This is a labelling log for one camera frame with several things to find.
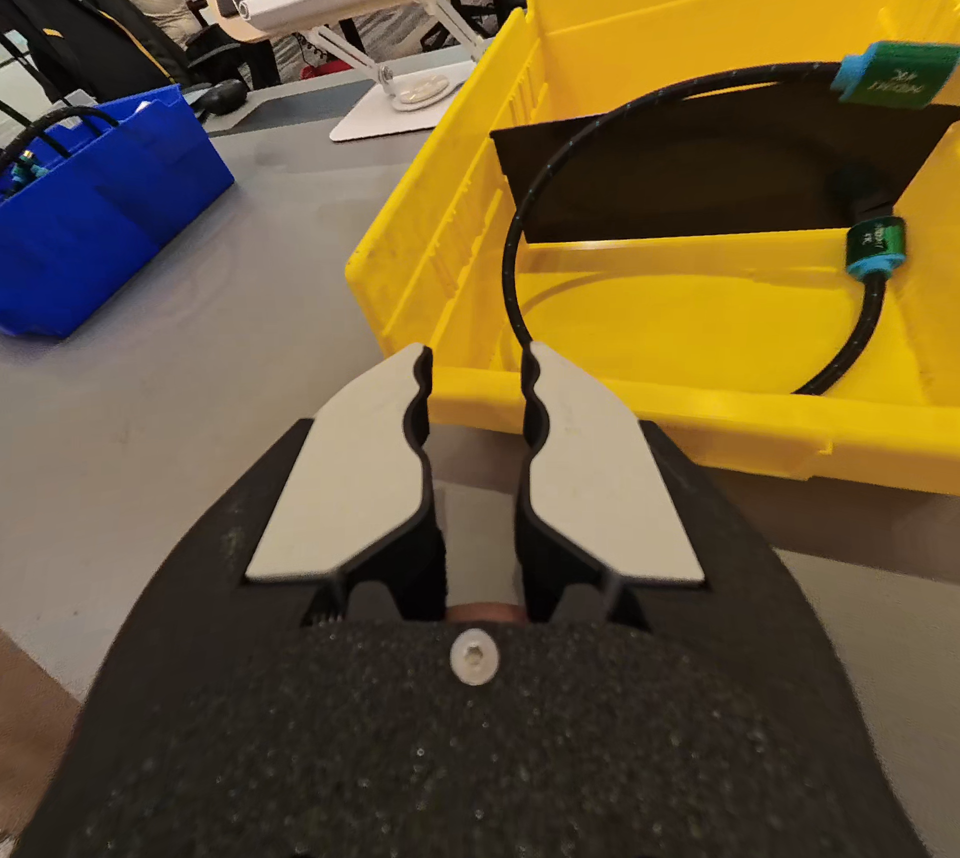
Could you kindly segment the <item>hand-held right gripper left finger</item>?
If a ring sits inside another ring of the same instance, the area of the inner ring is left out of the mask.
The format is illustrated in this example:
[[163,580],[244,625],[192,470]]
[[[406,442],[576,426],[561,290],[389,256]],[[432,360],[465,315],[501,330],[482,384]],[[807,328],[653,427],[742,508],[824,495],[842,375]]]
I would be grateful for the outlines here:
[[315,414],[246,566],[252,584],[315,582],[345,614],[362,584],[383,585],[403,619],[447,609],[429,436],[432,350],[412,343]]

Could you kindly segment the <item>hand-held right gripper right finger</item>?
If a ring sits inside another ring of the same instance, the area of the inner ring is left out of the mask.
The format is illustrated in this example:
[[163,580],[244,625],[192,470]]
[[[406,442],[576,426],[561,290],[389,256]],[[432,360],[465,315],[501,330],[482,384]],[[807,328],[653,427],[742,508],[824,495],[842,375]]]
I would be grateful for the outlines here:
[[534,340],[521,362],[514,549],[531,619],[584,586],[600,614],[635,588],[701,590],[706,573],[642,423],[606,384]]

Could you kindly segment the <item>yellow plastic bin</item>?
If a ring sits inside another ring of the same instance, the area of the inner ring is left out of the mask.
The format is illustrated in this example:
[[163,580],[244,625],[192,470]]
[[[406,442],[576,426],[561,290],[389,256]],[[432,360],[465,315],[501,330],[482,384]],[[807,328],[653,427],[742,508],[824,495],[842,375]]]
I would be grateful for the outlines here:
[[[706,73],[958,42],[958,0],[527,0],[345,267],[386,356],[434,351],[430,417],[518,432],[521,349],[501,294],[515,211],[491,133],[594,116]],[[855,323],[843,229],[522,243],[534,338],[696,462],[958,495],[958,124],[896,210],[907,262],[833,390],[792,395]]]

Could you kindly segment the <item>blue plastic bin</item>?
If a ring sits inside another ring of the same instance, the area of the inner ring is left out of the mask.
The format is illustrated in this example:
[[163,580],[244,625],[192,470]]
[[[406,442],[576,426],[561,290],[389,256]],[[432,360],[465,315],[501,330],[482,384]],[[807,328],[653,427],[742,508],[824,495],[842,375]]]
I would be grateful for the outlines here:
[[2,334],[71,336],[233,184],[177,85],[51,107],[2,147]]

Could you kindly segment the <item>grey desk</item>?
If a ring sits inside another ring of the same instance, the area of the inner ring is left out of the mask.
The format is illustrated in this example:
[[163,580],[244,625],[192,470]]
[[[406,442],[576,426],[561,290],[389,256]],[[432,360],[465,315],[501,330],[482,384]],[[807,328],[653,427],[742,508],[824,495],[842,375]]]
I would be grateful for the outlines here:
[[[345,265],[426,133],[333,144],[352,74],[211,124],[236,186],[63,343],[2,337],[2,697],[43,782],[120,625],[198,517],[378,362]],[[958,499],[711,469],[832,637],[897,795],[958,856]]]

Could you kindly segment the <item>black divider panel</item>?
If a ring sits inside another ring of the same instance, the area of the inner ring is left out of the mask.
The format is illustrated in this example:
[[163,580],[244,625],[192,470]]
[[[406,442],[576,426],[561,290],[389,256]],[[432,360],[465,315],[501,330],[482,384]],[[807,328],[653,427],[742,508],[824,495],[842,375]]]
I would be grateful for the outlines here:
[[958,120],[841,103],[813,84],[633,113],[579,144],[523,219],[528,243],[846,228],[892,207]]

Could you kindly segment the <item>white board stand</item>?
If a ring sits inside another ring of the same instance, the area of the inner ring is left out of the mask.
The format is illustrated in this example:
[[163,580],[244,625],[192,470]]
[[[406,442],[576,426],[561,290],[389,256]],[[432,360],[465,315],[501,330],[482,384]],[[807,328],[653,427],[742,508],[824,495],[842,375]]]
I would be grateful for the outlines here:
[[395,74],[373,61],[326,24],[351,18],[376,0],[239,0],[238,16],[263,33],[293,30],[325,48],[372,83],[358,103],[330,132],[334,143],[348,143],[433,129],[472,75],[490,44],[475,32],[451,0],[414,1],[465,48],[468,59],[426,72]]

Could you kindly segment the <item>black computer mouse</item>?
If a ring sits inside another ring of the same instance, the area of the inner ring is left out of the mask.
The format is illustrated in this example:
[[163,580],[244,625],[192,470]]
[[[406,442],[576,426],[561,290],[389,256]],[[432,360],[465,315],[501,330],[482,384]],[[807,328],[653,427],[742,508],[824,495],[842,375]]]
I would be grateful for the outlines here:
[[227,79],[194,96],[190,106],[198,118],[222,118],[239,110],[249,93],[243,80]]

